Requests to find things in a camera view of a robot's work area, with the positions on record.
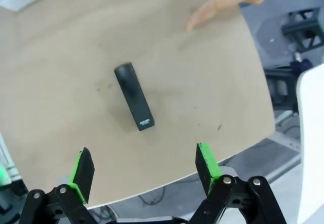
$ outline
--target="screw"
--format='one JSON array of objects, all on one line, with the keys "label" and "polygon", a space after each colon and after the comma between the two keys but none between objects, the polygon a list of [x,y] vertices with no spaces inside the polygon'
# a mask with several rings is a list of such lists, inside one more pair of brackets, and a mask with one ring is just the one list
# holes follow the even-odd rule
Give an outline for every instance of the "screw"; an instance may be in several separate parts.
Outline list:
[{"label": "screw", "polygon": [[223,179],[223,182],[228,185],[228,184],[230,184],[232,182],[232,180],[229,177],[225,177]]},{"label": "screw", "polygon": [[253,179],[252,182],[253,182],[254,185],[257,185],[257,186],[261,185],[261,181],[259,179],[257,179],[257,178]]},{"label": "screw", "polygon": [[64,188],[64,187],[60,188],[60,193],[61,194],[64,194],[65,192],[66,192],[66,188]]},{"label": "screw", "polygon": [[41,195],[39,193],[34,194],[34,199],[38,199]]}]

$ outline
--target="black box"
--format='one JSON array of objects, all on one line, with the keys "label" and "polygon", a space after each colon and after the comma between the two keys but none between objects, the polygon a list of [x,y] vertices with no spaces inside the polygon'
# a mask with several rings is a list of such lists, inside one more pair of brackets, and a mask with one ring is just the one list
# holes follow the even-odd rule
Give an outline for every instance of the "black box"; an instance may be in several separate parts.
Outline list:
[{"label": "black box", "polygon": [[138,129],[144,130],[154,126],[153,116],[132,63],[122,64],[114,71]]}]

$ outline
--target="gray floor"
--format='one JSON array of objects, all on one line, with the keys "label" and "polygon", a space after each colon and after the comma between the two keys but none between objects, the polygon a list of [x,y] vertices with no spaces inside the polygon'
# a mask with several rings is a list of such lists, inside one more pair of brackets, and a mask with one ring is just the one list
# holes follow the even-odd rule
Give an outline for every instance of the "gray floor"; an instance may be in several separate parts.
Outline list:
[{"label": "gray floor", "polygon": [[[287,13],[319,6],[324,6],[324,0],[266,0],[259,6],[242,6],[243,15],[255,39],[256,47],[265,68],[287,65],[292,60],[294,47],[289,45],[280,32],[281,25],[287,19]],[[319,64],[323,51],[324,48],[312,50],[304,53],[303,57],[308,58],[314,64]],[[279,130],[285,132],[292,125],[298,126],[299,119],[293,118]],[[287,134],[298,138],[299,129],[297,127],[291,128],[287,131]],[[243,180],[246,180],[254,175],[267,175],[295,155],[296,153],[292,150],[264,140],[225,161],[224,164],[233,167],[238,175]],[[166,186],[165,194],[158,204],[153,205],[152,203],[159,200],[164,191],[163,189],[142,195],[142,198],[149,204],[145,204],[140,198],[134,197],[126,201],[114,203],[111,207],[120,217],[184,216],[196,210],[198,204],[205,197],[201,183],[197,181],[197,178],[195,174],[184,180],[189,183],[179,182]],[[1,196],[10,201],[8,193]],[[12,202],[17,207],[21,205],[21,201]],[[324,210],[321,210],[316,215],[321,218],[323,213]],[[309,222],[309,224],[311,223],[320,222],[318,222],[318,219],[314,219]]]}]

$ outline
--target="finger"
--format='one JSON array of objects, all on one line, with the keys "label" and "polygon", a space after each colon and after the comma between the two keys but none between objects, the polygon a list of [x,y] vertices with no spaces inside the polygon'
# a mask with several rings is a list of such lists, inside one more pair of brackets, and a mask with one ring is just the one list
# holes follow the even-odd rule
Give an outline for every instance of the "finger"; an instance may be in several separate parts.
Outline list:
[{"label": "finger", "polygon": [[237,6],[241,2],[243,2],[243,0],[209,0],[187,21],[185,29],[190,31],[197,25],[212,18],[220,11]]}]

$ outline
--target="beige tabletop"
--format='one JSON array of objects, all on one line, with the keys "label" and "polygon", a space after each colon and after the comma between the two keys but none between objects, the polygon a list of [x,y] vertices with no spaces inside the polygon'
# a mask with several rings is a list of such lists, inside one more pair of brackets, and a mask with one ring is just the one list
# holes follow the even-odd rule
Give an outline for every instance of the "beige tabletop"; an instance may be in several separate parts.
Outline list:
[{"label": "beige tabletop", "polygon": [[[0,131],[29,189],[50,191],[90,149],[89,205],[195,172],[274,131],[262,65],[238,8],[190,33],[205,0],[39,0],[0,10]],[[155,119],[139,132],[114,75],[132,62]]]}]

